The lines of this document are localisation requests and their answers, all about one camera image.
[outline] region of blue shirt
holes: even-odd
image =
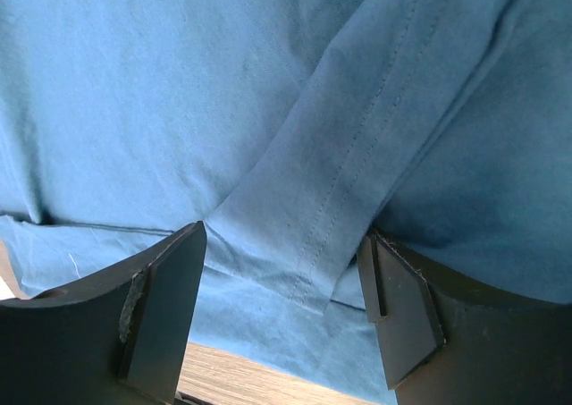
[[[2,0],[0,237],[23,290],[205,219],[191,339],[393,403],[351,263],[371,222],[572,300],[571,6]]]

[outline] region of black plastic part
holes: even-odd
[[[0,401],[173,404],[205,250],[192,224],[33,300],[0,301]]]
[[[377,257],[377,245],[375,237],[366,236],[357,251],[357,270],[361,289],[364,293],[367,321],[377,323],[387,316],[385,297],[383,296],[382,272],[379,264],[375,263]]]
[[[446,340],[428,358],[408,362],[414,368],[395,388],[399,405],[572,403],[572,306],[495,289],[378,233],[372,237],[387,303],[388,315],[376,328],[387,339],[380,348],[388,379],[403,373],[400,356],[410,358],[409,344],[433,341],[434,332],[424,330],[430,337],[420,338],[403,317],[423,315],[431,302]],[[420,283],[430,301],[410,298]],[[366,296],[366,306],[370,301]]]

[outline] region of stitching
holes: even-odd
[[[383,123],[383,127],[385,127],[387,125],[387,123],[389,122],[389,118],[394,114],[395,109],[397,107],[397,105],[400,103],[400,100],[403,98],[409,83],[411,82],[411,79],[413,77],[413,71],[416,69],[417,64],[419,63],[419,61],[421,60],[421,58],[423,57],[423,54],[425,53],[425,50],[427,48],[427,46],[429,45],[429,42],[431,41],[431,39],[433,38],[433,35],[439,25],[439,22],[441,21],[441,18],[443,16],[443,13],[446,9],[446,6],[449,4],[450,0],[444,0],[442,2],[442,5],[438,11],[438,13],[436,13],[435,18],[433,20],[433,22],[431,23],[431,25],[429,26],[429,31],[427,34],[427,37],[423,43],[423,45],[421,46],[421,48],[419,49],[419,51],[416,54],[416,60],[414,62],[414,64],[410,67],[409,69],[409,75],[405,81],[405,83],[403,84],[403,86],[400,89],[400,92],[398,94],[398,96],[395,98],[395,101],[393,102],[393,104],[391,105],[391,110],[390,112],[387,114],[387,118],[385,119],[384,123]],[[366,119],[369,119],[372,110],[373,110],[373,106],[375,104],[375,102],[377,101],[377,98],[381,95],[383,87],[385,85],[385,81],[383,82],[382,88],[380,89],[380,91],[378,92],[377,96],[374,99],[374,102],[370,105],[370,108],[368,109],[368,111],[366,112],[366,117],[364,118],[364,120],[362,121],[362,123],[360,124],[360,131],[361,128],[363,128],[363,125],[365,124]],[[310,283],[306,286],[306,289],[304,290],[304,294],[302,296],[302,302],[305,302],[307,299],[307,295],[309,294],[310,291],[310,285],[312,284],[312,273],[315,270],[315,265],[317,263],[318,258],[320,257],[320,255],[322,254],[322,252],[325,249],[325,246],[332,234],[332,229],[333,226],[336,223],[336,220],[338,219],[340,212],[341,212],[341,208],[343,207],[344,203],[346,202],[346,200],[348,199],[349,193],[352,190],[353,186],[356,184],[356,182],[358,181],[359,176],[361,175],[361,173],[363,172],[364,167],[366,166],[367,163],[367,159],[369,159],[371,157],[371,153],[373,152],[375,146],[377,146],[377,141],[379,139],[381,132],[378,133],[374,139],[374,142],[372,144],[370,144],[369,148],[367,149],[366,155],[364,156],[361,165],[359,166],[359,168],[357,169],[356,174],[354,175],[351,184],[348,186],[348,188],[346,189],[346,192],[344,193],[343,199],[340,203],[340,205],[338,206],[338,210],[336,211],[335,216],[333,217],[332,221],[330,222],[328,228],[327,228],[327,232],[326,232],[326,237],[322,243],[322,245],[320,246],[320,248],[318,249],[318,251],[315,254],[315,257],[312,261],[312,265],[310,267]]]
[[[491,63],[491,61],[496,62],[499,59],[500,53],[498,53],[497,55],[493,55],[492,57],[489,57],[492,41],[494,39],[497,39],[499,41],[496,41],[495,43],[502,44],[503,46],[506,46],[506,43],[508,42],[509,36],[507,34],[503,35],[502,27],[504,27],[505,25],[508,25],[506,22],[504,22],[504,20],[511,21],[511,19],[505,15],[507,15],[507,11],[514,10],[513,3],[516,1],[517,0],[508,0],[508,2],[503,7],[502,12],[500,13],[501,18],[498,19],[496,24],[495,24],[495,26],[497,27],[496,31],[500,31],[500,35],[495,34],[492,36],[492,40],[489,42],[489,46],[486,48],[484,56],[479,60],[476,68],[469,73],[468,78],[461,85],[461,90],[453,98],[451,104],[445,110],[445,114],[443,115],[441,122],[437,125],[435,130],[433,130],[432,134],[425,141],[424,145],[421,146],[418,149],[418,151],[414,154],[413,162],[408,166],[408,168],[406,168],[401,173],[401,175],[398,177],[398,179],[394,182],[394,184],[391,187],[388,195],[391,195],[393,193],[393,191],[399,187],[400,183],[402,182],[403,178],[407,176],[408,172],[410,172],[423,159],[423,157],[425,156],[426,150],[429,148],[432,141],[435,141],[438,138],[438,136],[440,135],[440,131],[442,131],[443,127],[446,126],[446,123],[442,123],[442,122],[443,121],[449,122],[450,119],[447,121],[447,117],[449,117],[449,118],[454,117],[453,112],[460,108],[459,105],[462,105],[462,102],[464,102],[462,100],[467,100],[470,96],[470,93],[472,93],[475,90],[475,88],[478,87],[481,80],[484,78],[484,76],[479,77],[479,71],[482,70],[483,68],[486,68],[486,64]],[[385,204],[387,199],[388,199],[388,197],[386,197],[382,201],[382,204],[380,205],[380,207],[382,207]]]
[[[302,246],[302,249],[301,249],[301,251],[299,252],[298,260],[297,260],[297,263],[296,263],[296,271],[298,271],[299,268],[300,268],[300,265],[301,265],[301,262],[302,262],[302,258],[304,257],[304,254],[307,252],[307,248],[308,248],[310,239],[315,235],[315,230],[316,230],[316,228],[317,228],[317,224],[318,224],[318,222],[320,221],[320,218],[322,217],[322,215],[323,215],[323,213],[324,213],[325,205],[326,205],[327,201],[330,199],[330,196],[332,195],[332,192],[333,192],[333,190],[334,190],[334,188],[335,188],[335,185],[336,185],[337,181],[340,179],[341,170],[343,169],[343,167],[344,167],[345,164],[347,163],[348,158],[349,158],[349,155],[350,155],[351,151],[353,150],[353,148],[355,147],[356,142],[357,142],[357,140],[358,140],[358,137],[361,135],[361,133],[362,133],[362,131],[363,131],[363,129],[364,129],[364,125],[365,125],[365,123],[366,123],[366,121],[367,121],[367,119],[368,119],[370,113],[372,112],[372,110],[373,110],[373,108],[374,108],[375,102],[377,101],[377,99],[379,98],[379,96],[382,94],[383,89],[385,88],[385,83],[387,82],[388,76],[389,76],[389,74],[391,73],[391,70],[393,69],[393,65],[395,64],[395,60],[397,59],[398,53],[399,53],[400,50],[401,50],[401,46],[402,46],[402,44],[403,44],[403,40],[404,40],[405,36],[406,36],[407,33],[408,33],[409,26],[410,26],[410,24],[411,24],[412,18],[413,18],[413,16],[415,15],[415,12],[416,12],[416,9],[417,9],[417,3],[418,3],[418,0],[414,0],[413,4],[412,4],[412,6],[411,6],[411,10],[409,10],[408,16],[407,16],[407,18],[406,18],[405,28],[401,31],[400,39],[399,39],[399,41],[398,41],[398,43],[397,43],[395,49],[394,49],[393,52],[391,53],[391,60],[390,60],[390,63],[389,63],[389,65],[388,65],[387,71],[385,72],[385,76],[383,77],[382,85],[381,85],[381,87],[379,88],[379,90],[377,91],[377,93],[375,94],[374,99],[373,99],[372,102],[370,103],[370,105],[369,105],[369,107],[367,108],[366,112],[365,112],[364,115],[362,116],[361,123],[359,124],[359,126],[358,126],[358,128],[357,128],[357,131],[354,133],[353,138],[352,138],[352,141],[351,141],[349,147],[346,149],[345,157],[344,157],[343,161],[341,162],[341,164],[340,164],[340,165],[338,166],[338,168],[336,169],[335,176],[334,176],[334,178],[333,178],[333,180],[332,180],[332,183],[330,184],[330,187],[329,187],[329,189],[328,189],[328,191],[327,191],[327,193],[326,193],[325,198],[324,198],[323,201],[322,201],[322,204],[320,205],[320,208],[318,209],[318,213],[317,213],[317,215],[316,215],[316,217],[315,217],[315,220],[314,220],[314,222],[313,222],[313,226],[312,226],[312,228],[310,229],[310,233],[308,234],[308,236],[307,236],[307,238],[306,238],[306,240],[305,240],[305,242],[304,242],[304,245]],[[328,236],[329,236],[329,233],[326,234],[326,239],[325,239],[324,245],[325,245],[325,243],[326,243],[327,240],[328,240]],[[310,277],[310,278],[309,278],[310,282],[308,283],[308,285],[307,285],[307,287],[306,287],[306,289],[305,289],[305,292],[304,292],[304,294],[303,294],[303,296],[302,296],[302,303],[304,303],[304,302],[306,301],[307,294],[308,294],[308,292],[309,292],[309,287],[310,287],[310,285],[312,284],[312,272],[313,272],[313,270],[314,270],[314,268],[315,268],[315,264],[316,264],[316,262],[317,262],[317,259],[319,258],[320,253],[322,252],[322,249],[323,249],[323,247],[322,247],[322,248],[318,251],[318,253],[315,255],[315,257],[314,257],[314,259],[312,260],[312,263],[311,263],[311,265],[310,265],[310,267],[309,267],[308,275],[309,275],[309,277]],[[292,300],[292,299],[293,299],[294,295],[295,295],[296,292],[298,291],[298,287],[299,287],[299,284],[300,284],[301,281],[302,281],[302,277],[301,277],[301,275],[300,275],[300,276],[298,277],[298,279],[296,280],[296,282],[294,283],[294,286],[292,287],[292,292],[291,292],[291,294],[290,294],[290,296],[289,296],[289,300]]]

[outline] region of seam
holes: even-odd
[[[398,180],[395,181],[394,185],[392,186],[389,192],[390,195],[393,193],[393,191],[395,191],[399,187],[399,184],[404,180],[404,177],[406,177],[407,174],[410,171],[412,171],[412,169],[415,168],[416,165],[419,165],[419,162],[421,162],[421,160],[425,157],[430,144],[432,144],[435,140],[439,138],[441,131],[447,126],[447,123],[449,123],[452,119],[454,119],[456,112],[463,106],[465,101],[467,101],[470,95],[480,85],[482,80],[485,78],[486,74],[479,75],[479,71],[482,70],[486,66],[486,64],[489,64],[489,66],[492,67],[492,65],[498,61],[501,52],[494,55],[491,54],[491,46],[493,45],[493,41],[495,39],[497,40],[496,44],[502,44],[503,46],[506,46],[506,44],[508,43],[509,34],[503,34],[502,31],[504,31],[503,29],[504,27],[509,26],[505,21],[511,21],[512,22],[511,24],[514,25],[515,22],[513,22],[511,19],[515,17],[514,16],[507,17],[505,15],[507,14],[507,10],[513,7],[512,4],[516,1],[517,0],[508,0],[508,2],[503,7],[502,12],[500,13],[501,17],[495,23],[495,27],[497,28],[496,31],[498,31],[500,35],[497,34],[492,36],[491,40],[489,41],[489,46],[485,49],[484,55],[477,62],[477,66],[474,68],[474,70],[472,70],[469,73],[468,78],[461,85],[460,91],[453,98],[452,102],[445,110],[445,114],[443,115],[441,123],[439,123],[435,127],[435,130],[433,130],[429,138],[425,141],[424,145],[420,147],[418,151],[414,154],[413,162],[408,166],[407,169],[403,171],[403,173],[401,173]],[[386,199],[382,201],[380,207],[383,206],[383,204],[387,201],[387,199],[388,198],[386,197]]]
[[[266,31],[265,28],[256,25],[256,23],[252,20],[252,17],[248,14],[248,11],[245,10],[245,8],[244,8],[244,6],[243,6],[243,4],[242,4],[242,2],[241,2],[240,0],[233,0],[233,1],[234,1],[234,3],[239,7],[240,13],[248,20],[249,25],[250,25],[252,28],[254,28],[254,30],[257,32],[257,34],[259,34],[259,35],[263,38],[263,40],[265,40],[265,41],[270,40],[270,41],[271,41],[270,44],[271,44],[272,46],[276,46],[277,51],[280,52],[280,60],[281,60],[281,66],[282,66],[282,68],[288,73],[288,75],[290,76],[290,79],[294,82],[294,84],[296,85],[296,87],[299,89],[299,93],[297,94],[296,99],[294,99],[294,100],[292,101],[292,103],[291,103],[290,110],[289,110],[289,111],[291,111],[291,108],[298,103],[298,101],[299,101],[299,99],[300,99],[300,97],[301,97],[301,95],[300,95],[300,94],[301,94],[301,91],[302,91],[303,88],[307,85],[307,83],[308,83],[309,81],[311,81],[312,76],[314,76],[315,70],[317,69],[317,66],[314,67],[314,69],[310,71],[309,76],[308,76],[305,80],[304,80],[304,79],[299,80],[299,79],[297,78],[297,76],[294,75],[294,71],[293,71],[291,68],[289,68],[289,67],[285,64],[284,58],[287,56],[287,52],[285,52],[284,49],[280,47],[280,43],[275,43],[276,40],[274,40],[273,38],[271,38],[270,36],[268,36],[268,34],[267,34],[268,31]],[[348,23],[348,21],[349,21],[350,18],[351,18],[351,16],[350,16],[347,20],[345,20],[343,23],[341,23],[340,29],[342,29],[342,28]],[[330,41],[328,41],[328,46],[332,43],[332,41],[333,41],[334,39],[335,39],[335,37],[333,37]],[[328,47],[326,47],[326,49],[320,54],[320,58],[319,58],[319,60],[318,60],[318,63],[319,63],[319,61],[321,60],[321,58],[324,57],[324,54],[325,54],[325,52],[327,51],[327,49],[328,49]],[[252,164],[252,166],[244,173],[242,179],[240,179],[240,181],[239,181],[234,187],[232,187],[232,188],[228,191],[228,193],[219,201],[219,203],[211,209],[210,213],[213,213],[213,212],[216,211],[220,206],[222,206],[223,203],[226,202],[227,199],[229,199],[230,195],[231,195],[231,194],[240,186],[240,184],[244,181],[244,178],[247,177],[247,176],[257,167],[257,165],[260,163],[260,160],[262,159],[262,157],[264,157],[265,152],[268,151],[268,148],[272,145],[273,140],[276,138],[276,136],[278,135],[280,129],[282,128],[282,126],[283,126],[285,123],[286,123],[286,121],[283,121],[282,124],[280,124],[280,126],[279,126],[279,128],[277,129],[276,133],[273,135],[273,137],[271,138],[271,140],[270,140],[270,141],[268,142],[268,144],[266,145],[266,149],[261,152],[262,155],[259,157],[259,159],[256,160],[256,162],[255,162],[254,164]]]
[[[317,213],[317,215],[316,215],[316,217],[315,217],[315,220],[314,220],[314,222],[313,222],[312,228],[310,229],[310,233],[308,234],[308,236],[307,236],[307,238],[306,238],[306,240],[305,240],[305,242],[304,242],[304,245],[302,246],[302,249],[301,249],[301,251],[299,252],[298,260],[297,260],[297,262],[296,262],[296,271],[299,270],[300,265],[301,265],[301,262],[302,262],[302,258],[304,257],[304,254],[307,252],[307,249],[308,249],[310,240],[311,240],[311,238],[315,235],[315,230],[316,230],[316,228],[317,228],[317,225],[318,225],[318,223],[319,223],[319,221],[320,221],[320,218],[321,218],[322,215],[324,214],[325,205],[326,205],[327,201],[330,199],[330,196],[332,195],[333,190],[335,189],[335,185],[336,185],[337,181],[340,179],[341,171],[343,170],[343,167],[344,167],[345,164],[347,163],[347,161],[348,161],[348,159],[349,159],[349,155],[351,154],[351,151],[352,151],[353,148],[355,147],[356,142],[357,142],[357,140],[358,140],[358,137],[361,135],[361,133],[362,133],[362,131],[363,131],[363,129],[364,129],[364,125],[365,125],[367,119],[369,118],[369,115],[370,115],[370,113],[372,112],[372,110],[373,110],[373,108],[374,108],[374,106],[375,106],[375,103],[376,103],[377,99],[378,99],[379,96],[382,94],[383,89],[385,88],[385,84],[386,84],[386,82],[387,82],[387,80],[388,80],[388,76],[390,75],[390,73],[391,73],[391,71],[392,71],[392,69],[393,69],[393,66],[395,65],[395,61],[396,61],[396,59],[397,59],[397,56],[398,56],[398,54],[399,54],[399,52],[400,52],[400,50],[401,50],[401,47],[403,46],[403,40],[405,39],[405,36],[406,36],[407,33],[408,33],[408,30],[409,30],[411,21],[412,21],[412,19],[413,19],[413,16],[414,16],[415,13],[416,13],[417,4],[418,4],[418,0],[414,0],[414,1],[413,1],[413,4],[411,5],[411,9],[409,10],[408,16],[406,17],[405,27],[404,27],[403,30],[401,31],[399,41],[398,41],[398,43],[397,43],[395,49],[393,50],[393,52],[392,52],[392,54],[391,54],[391,60],[390,60],[390,63],[389,63],[389,65],[388,65],[388,67],[387,67],[387,70],[386,70],[386,72],[385,72],[385,76],[383,77],[381,87],[378,89],[377,93],[376,93],[375,96],[374,96],[374,99],[372,100],[372,102],[370,103],[370,105],[369,105],[368,108],[366,109],[366,112],[365,112],[364,115],[362,116],[361,122],[360,122],[359,126],[357,127],[356,132],[355,132],[354,135],[353,135],[352,141],[351,141],[349,147],[346,149],[345,157],[344,157],[343,161],[341,162],[340,166],[338,166],[338,168],[337,168],[337,170],[336,170],[336,173],[335,173],[335,175],[334,175],[334,178],[333,178],[333,180],[332,180],[332,183],[330,184],[330,187],[329,187],[328,191],[326,192],[326,195],[325,195],[324,199],[322,200],[322,204],[320,205],[320,208],[318,209],[318,213]],[[325,241],[324,241],[324,245],[325,245],[325,243],[327,242],[328,235],[329,235],[329,234],[326,234],[326,239],[325,239]],[[321,250],[315,255],[315,257],[314,257],[314,259],[312,260],[312,263],[311,263],[311,265],[310,265],[310,267],[309,267],[308,276],[309,276],[310,282],[308,283],[307,287],[305,288],[305,292],[304,292],[304,294],[303,294],[303,296],[302,296],[302,299],[301,299],[302,304],[304,304],[304,303],[306,302],[307,293],[308,293],[308,291],[309,291],[310,286],[312,285],[312,272],[314,271],[315,264],[317,263],[317,259],[319,258],[320,253],[321,253]],[[299,275],[298,279],[296,280],[296,282],[294,283],[294,285],[293,285],[293,287],[292,287],[292,292],[291,292],[291,294],[290,294],[290,296],[289,296],[289,300],[292,300],[292,299],[294,298],[294,295],[295,295],[296,292],[298,291],[298,288],[299,288],[299,286],[300,286],[300,282],[301,282],[301,281],[302,281],[302,276]]]
[[[0,212],[0,220],[2,218],[7,218],[16,224],[42,228],[44,231],[55,230],[57,228],[75,228],[75,229],[90,229],[90,230],[101,230],[110,232],[140,233],[154,237],[155,236],[167,237],[178,231],[178,230],[164,230],[164,229],[126,228],[108,224],[82,224],[74,222],[62,222],[60,224],[34,224],[32,222],[28,222],[27,220],[21,220],[20,218],[14,217],[13,215]]]
[[[435,34],[435,31],[437,29],[437,27],[439,26],[439,23],[441,21],[441,18],[443,16],[443,13],[445,11],[445,9],[447,8],[447,5],[449,4],[450,0],[443,0],[442,5],[440,6],[438,12],[435,14],[435,17],[433,19],[433,22],[431,23],[431,25],[429,26],[429,31],[427,34],[427,37],[423,43],[423,45],[421,46],[421,48],[419,49],[419,51],[416,54],[416,59],[414,64],[409,68],[409,74],[408,77],[405,81],[405,83],[403,84],[403,86],[400,89],[399,94],[396,96],[393,104],[391,105],[391,109],[390,112],[387,114],[387,117],[385,119],[385,121],[383,122],[383,127],[381,129],[381,131],[383,131],[384,127],[388,124],[390,118],[393,116],[393,114],[395,113],[395,110],[398,106],[398,104],[400,103],[400,100],[404,97],[404,95],[407,92],[407,89],[409,87],[409,84],[411,83],[411,80],[413,78],[413,74],[414,74],[414,70],[416,69],[416,66],[419,64],[419,62],[421,61],[421,58],[423,57],[425,50],[427,48],[427,46],[429,45],[429,42],[433,39],[433,36]],[[376,103],[377,98],[381,95],[382,91],[380,90],[378,92],[378,95],[376,96],[376,98],[374,99],[374,102],[372,103],[372,105],[370,106],[370,108],[368,109],[366,116],[367,118],[364,119],[364,121],[362,122],[362,127],[363,125],[365,125],[366,119],[369,119],[371,117],[371,113],[373,111],[373,104]],[[381,131],[377,133],[377,135],[375,136],[374,141],[370,144],[370,146],[367,149],[366,155],[363,157],[363,160],[361,162],[361,165],[359,166],[359,168],[356,171],[356,174],[354,175],[350,185],[348,186],[348,188],[346,189],[343,199],[340,203],[340,205],[338,206],[338,210],[336,211],[336,214],[334,215],[332,221],[330,222],[330,224],[328,225],[328,229],[326,230],[326,236],[325,239],[322,243],[322,245],[320,246],[320,248],[318,249],[318,251],[316,252],[312,265],[310,267],[310,282],[309,284],[306,286],[306,289],[304,290],[303,296],[302,296],[302,302],[305,302],[307,299],[307,295],[310,292],[310,284],[312,283],[312,277],[313,277],[313,272],[315,270],[315,265],[317,263],[317,260],[319,259],[320,255],[322,254],[322,252],[325,249],[326,244],[328,243],[328,240],[330,239],[330,236],[332,234],[332,230],[333,230],[333,226],[336,224],[336,221],[342,211],[342,208],[346,202],[346,200],[348,199],[348,196],[352,190],[352,188],[354,187],[354,185],[356,184],[356,182],[358,181],[359,176],[361,175],[361,173],[364,170],[364,167],[367,164],[367,160],[370,159],[371,154],[375,148],[375,146],[377,146],[377,142],[379,140],[379,137],[381,135]]]

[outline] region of wooden surface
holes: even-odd
[[[10,298],[14,298],[14,294],[2,278],[2,275],[0,275],[0,300],[8,300]]]
[[[21,298],[0,241],[0,276]],[[367,405],[349,396],[258,365],[221,350],[189,343],[179,390],[214,405]]]

